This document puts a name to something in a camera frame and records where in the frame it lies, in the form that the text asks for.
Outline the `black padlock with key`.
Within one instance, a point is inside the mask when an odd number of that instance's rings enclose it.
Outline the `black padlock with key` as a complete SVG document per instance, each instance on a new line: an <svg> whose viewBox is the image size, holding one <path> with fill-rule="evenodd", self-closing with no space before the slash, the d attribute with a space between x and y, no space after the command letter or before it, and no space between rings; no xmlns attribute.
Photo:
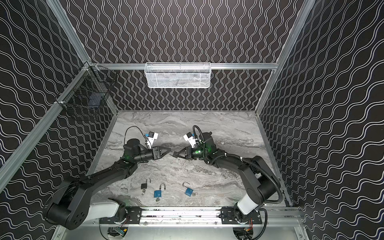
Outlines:
<svg viewBox="0 0 384 240"><path fill-rule="evenodd" d="M142 195L145 195L146 190L148 188L148 183L151 183L151 182L152 182L152 180L150 178L147 178L146 182L141 184Z"/></svg>

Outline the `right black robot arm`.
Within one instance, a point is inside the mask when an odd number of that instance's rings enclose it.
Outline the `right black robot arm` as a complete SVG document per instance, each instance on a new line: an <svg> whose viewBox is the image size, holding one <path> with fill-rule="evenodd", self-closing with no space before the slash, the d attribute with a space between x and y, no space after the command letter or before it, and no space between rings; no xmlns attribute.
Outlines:
<svg viewBox="0 0 384 240"><path fill-rule="evenodd" d="M262 157L243 158L228 153L217 147L212 132L202 132L196 125L184 139L190 145L173 152L173 157L201 160L208 166L226 169L241 177L246 193L234 206L240 215L247 216L267 204L283 202L281 183Z"/></svg>

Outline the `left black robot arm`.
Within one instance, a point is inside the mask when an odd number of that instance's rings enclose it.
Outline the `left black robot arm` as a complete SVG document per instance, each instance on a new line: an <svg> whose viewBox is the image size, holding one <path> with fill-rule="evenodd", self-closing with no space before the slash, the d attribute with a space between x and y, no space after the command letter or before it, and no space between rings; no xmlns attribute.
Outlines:
<svg viewBox="0 0 384 240"><path fill-rule="evenodd" d="M110 167L81 178L62 181L59 189L47 201L43 216L52 224L74 230L91 216L91 198L107 186L130 177L141 163L159 160L171 148L144 147L139 139L130 139L124 145L122 157Z"/></svg>

